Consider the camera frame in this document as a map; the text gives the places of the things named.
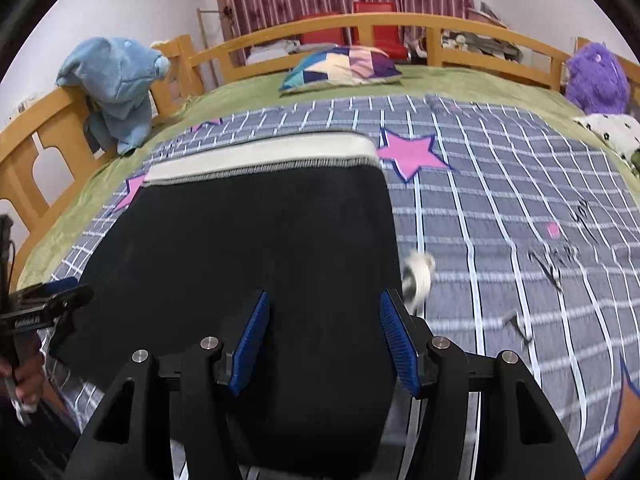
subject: black pad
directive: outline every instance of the black pad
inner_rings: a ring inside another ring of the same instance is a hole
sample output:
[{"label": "black pad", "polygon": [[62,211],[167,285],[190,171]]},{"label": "black pad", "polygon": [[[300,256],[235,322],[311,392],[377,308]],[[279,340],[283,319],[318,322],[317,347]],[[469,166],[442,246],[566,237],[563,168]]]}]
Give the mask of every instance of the black pad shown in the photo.
[{"label": "black pad", "polygon": [[395,384],[378,303],[400,290],[378,168],[141,188],[81,283],[95,299],[51,351],[103,390],[135,350],[181,352],[215,335],[244,291],[268,291],[264,345],[230,406],[241,462],[334,478],[370,467]]}]

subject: human hand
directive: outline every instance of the human hand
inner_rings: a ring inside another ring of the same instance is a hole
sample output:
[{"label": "human hand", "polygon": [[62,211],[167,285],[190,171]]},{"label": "human hand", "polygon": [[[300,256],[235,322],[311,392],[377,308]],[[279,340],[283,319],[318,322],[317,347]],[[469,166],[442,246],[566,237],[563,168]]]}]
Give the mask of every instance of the human hand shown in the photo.
[{"label": "human hand", "polygon": [[[40,353],[40,340],[34,336],[33,343],[30,344],[29,357],[16,369],[15,380],[17,382],[15,394],[21,402],[29,405],[37,404],[40,401],[44,389],[44,356]],[[0,358],[0,378],[11,376],[11,365]],[[7,395],[4,382],[0,382],[0,395]]]}]

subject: blue gripper pad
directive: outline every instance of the blue gripper pad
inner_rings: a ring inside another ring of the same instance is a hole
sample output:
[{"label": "blue gripper pad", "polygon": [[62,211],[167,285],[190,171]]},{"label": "blue gripper pad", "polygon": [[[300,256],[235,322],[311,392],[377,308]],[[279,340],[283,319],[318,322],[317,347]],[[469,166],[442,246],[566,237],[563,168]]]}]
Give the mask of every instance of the blue gripper pad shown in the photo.
[{"label": "blue gripper pad", "polygon": [[78,279],[73,276],[69,278],[63,278],[62,280],[55,280],[54,282],[44,283],[44,292],[52,296],[59,292],[64,292],[70,288],[78,286]]},{"label": "blue gripper pad", "polygon": [[417,397],[420,393],[418,354],[387,291],[380,295],[380,323],[402,386]]},{"label": "blue gripper pad", "polygon": [[249,383],[254,370],[255,358],[262,346],[262,339],[269,323],[269,295],[263,292],[255,305],[254,313],[246,324],[238,347],[234,352],[233,371],[229,381],[229,389],[237,397]]}]

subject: geometric patterned pillow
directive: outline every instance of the geometric patterned pillow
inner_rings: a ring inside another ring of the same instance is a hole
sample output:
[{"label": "geometric patterned pillow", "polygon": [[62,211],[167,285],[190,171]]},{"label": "geometric patterned pillow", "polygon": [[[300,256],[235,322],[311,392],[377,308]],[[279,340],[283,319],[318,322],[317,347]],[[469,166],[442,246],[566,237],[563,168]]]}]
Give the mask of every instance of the geometric patterned pillow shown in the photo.
[{"label": "geometric patterned pillow", "polygon": [[401,72],[382,50],[372,46],[335,46],[314,52],[287,74],[281,92],[303,92],[329,86],[389,83]]}]

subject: white fabric edge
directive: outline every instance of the white fabric edge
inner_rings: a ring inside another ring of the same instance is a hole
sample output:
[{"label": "white fabric edge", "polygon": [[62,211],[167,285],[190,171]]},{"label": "white fabric edge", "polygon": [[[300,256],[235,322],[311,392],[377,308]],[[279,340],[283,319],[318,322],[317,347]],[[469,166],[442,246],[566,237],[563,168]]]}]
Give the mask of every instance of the white fabric edge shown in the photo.
[{"label": "white fabric edge", "polygon": [[151,167],[144,182],[173,178],[195,177],[202,174],[250,168],[295,160],[370,158],[378,162],[373,142],[353,132],[304,134],[233,144],[174,160],[159,162]]}]

